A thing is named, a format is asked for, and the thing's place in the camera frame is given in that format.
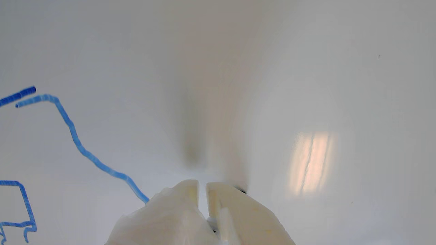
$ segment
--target blue drawn line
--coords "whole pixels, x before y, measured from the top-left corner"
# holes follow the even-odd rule
[[[83,146],[82,143],[79,140],[79,137],[77,136],[76,128],[74,127],[73,122],[68,117],[67,112],[65,111],[64,107],[62,107],[61,102],[57,97],[54,97],[52,95],[38,95],[30,99],[26,99],[23,101],[18,102],[15,107],[22,107],[30,104],[35,104],[41,101],[49,101],[56,105],[58,108],[59,113],[61,114],[62,118],[64,119],[67,126],[70,128],[71,136],[73,138],[74,144],[76,144],[77,149],[80,151],[80,153],[87,157],[90,161],[92,161],[99,169],[105,171],[106,173],[110,174],[111,176],[114,176],[116,178],[124,180],[130,188],[133,190],[133,192],[136,194],[136,196],[141,199],[144,203],[147,203],[149,201],[149,198],[144,195],[139,188],[136,186],[135,182],[130,178],[129,176],[117,172],[113,170],[112,168],[106,166],[103,164],[96,156],[94,156],[91,152],[87,151]]]
[[[20,187],[21,195],[23,196],[24,204],[26,205],[27,213],[29,214],[29,221],[21,222],[21,223],[13,223],[13,222],[0,222],[0,235],[3,236],[3,240],[0,241],[1,245],[6,242],[6,235],[3,231],[3,226],[15,226],[15,227],[26,227],[24,228],[24,239],[27,243],[29,243],[29,240],[27,239],[27,233],[29,231],[36,232],[36,222],[35,217],[33,216],[32,208],[30,207],[29,198],[26,194],[26,189],[24,186],[18,182],[13,180],[0,180],[0,185],[6,185],[6,186],[18,186]]]
[[[35,87],[25,88],[25,89],[19,91],[18,93],[15,93],[13,95],[10,95],[8,97],[0,99],[0,107],[7,105],[9,103],[12,103],[16,100],[19,100],[19,99],[23,98],[24,96],[31,95],[35,92],[36,92]]]

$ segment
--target white table surface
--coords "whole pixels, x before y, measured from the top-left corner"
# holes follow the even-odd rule
[[[297,245],[436,241],[436,2],[0,1],[0,97],[58,96],[149,197],[227,181]],[[0,108],[0,180],[31,245],[104,244],[142,207],[50,103]],[[0,222],[27,217],[0,187]],[[4,227],[6,245],[25,244]]]

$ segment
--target dark spot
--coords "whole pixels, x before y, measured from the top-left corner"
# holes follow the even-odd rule
[[[247,194],[247,192],[245,190],[243,190],[242,188],[239,188],[239,187],[235,187],[235,188],[240,190],[242,193]]]

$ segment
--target blue ink stroke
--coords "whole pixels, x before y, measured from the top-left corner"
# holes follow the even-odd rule
[[[15,226],[15,227],[31,226],[31,227],[24,228],[24,239],[26,240],[27,243],[29,243],[29,240],[27,239],[27,233],[29,231],[36,232],[36,222],[35,222],[35,217],[33,216],[32,208],[30,207],[29,198],[27,197],[26,194],[26,189],[20,182],[13,181],[13,180],[0,180],[0,185],[20,187],[21,195],[23,196],[24,204],[26,205],[27,213],[29,214],[29,219],[30,219],[29,221],[24,221],[21,223],[0,222],[0,235],[3,236],[3,240],[1,240],[0,243],[1,245],[3,245],[4,242],[6,242],[6,235],[3,231],[3,226],[5,225]]]
[[[16,100],[19,100],[19,99],[23,98],[24,96],[31,95],[35,92],[36,92],[35,87],[25,88],[25,89],[19,91],[18,93],[15,93],[13,95],[10,95],[8,97],[0,99],[0,107],[7,105],[9,103],[12,103]]]
[[[65,111],[64,107],[62,107],[62,104],[57,97],[54,97],[52,95],[47,95],[47,94],[46,95],[38,95],[38,96],[35,96],[33,98],[18,102],[15,105],[15,107],[19,108],[19,107],[30,105],[30,104],[35,104],[35,103],[38,103],[41,101],[48,101],[48,102],[51,102],[51,103],[56,105],[56,107],[58,108],[58,111],[61,114],[62,118],[64,119],[65,123],[70,128],[70,132],[71,132],[71,136],[73,138],[74,144],[76,145],[77,149],[80,151],[80,153],[83,156],[87,157],[99,169],[105,171],[106,173],[110,174],[113,177],[124,180],[130,186],[130,188],[133,190],[133,192],[136,194],[136,196],[139,199],[141,199],[144,203],[147,203],[149,201],[149,198],[139,190],[139,188],[136,186],[136,184],[132,180],[132,178],[106,166],[96,156],[94,156],[91,152],[87,151],[85,149],[85,147],[83,147],[82,143],[79,140],[79,137],[77,136],[76,128],[74,127],[73,122],[68,117],[67,112]]]

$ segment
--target blue marker line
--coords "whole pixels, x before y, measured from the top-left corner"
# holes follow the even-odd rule
[[[110,174],[111,176],[114,176],[116,178],[124,180],[130,188],[133,190],[133,192],[136,194],[136,196],[141,199],[144,203],[147,203],[149,201],[149,198],[144,195],[139,188],[136,186],[135,182],[130,178],[129,176],[117,172],[113,170],[112,168],[106,166],[103,164],[96,156],[94,156],[91,152],[87,151],[83,146],[82,143],[79,140],[79,137],[77,136],[76,128],[74,127],[73,122],[68,117],[67,112],[64,110],[64,107],[62,107],[61,102],[57,97],[54,97],[52,95],[38,95],[30,99],[26,99],[23,101],[18,102],[15,107],[22,107],[30,104],[35,104],[41,101],[49,101],[56,105],[58,108],[59,113],[61,114],[62,118],[64,119],[67,126],[70,128],[71,136],[73,138],[74,144],[76,144],[77,149],[80,151],[80,153],[87,157],[90,161],[92,161],[99,169],[105,171],[106,173]]]
[[[26,205],[27,213],[29,214],[29,219],[30,219],[29,221],[24,221],[21,223],[0,222],[0,235],[3,236],[3,239],[0,241],[0,243],[1,245],[3,245],[4,242],[6,242],[6,235],[3,231],[3,226],[5,225],[15,226],[15,227],[31,226],[31,227],[24,228],[24,239],[26,240],[27,243],[29,243],[29,240],[27,239],[27,233],[29,231],[36,232],[36,222],[35,222],[35,217],[33,216],[32,208],[30,207],[29,198],[27,197],[26,194],[26,189],[20,182],[13,181],[13,180],[0,180],[0,185],[20,187],[21,195],[23,196],[24,204]]]
[[[19,99],[23,98],[24,96],[31,95],[35,92],[36,92],[35,87],[25,88],[25,89],[19,91],[18,93],[15,93],[13,95],[10,95],[8,97],[0,99],[0,107],[7,105],[9,103],[12,103],[16,100],[19,100]]]

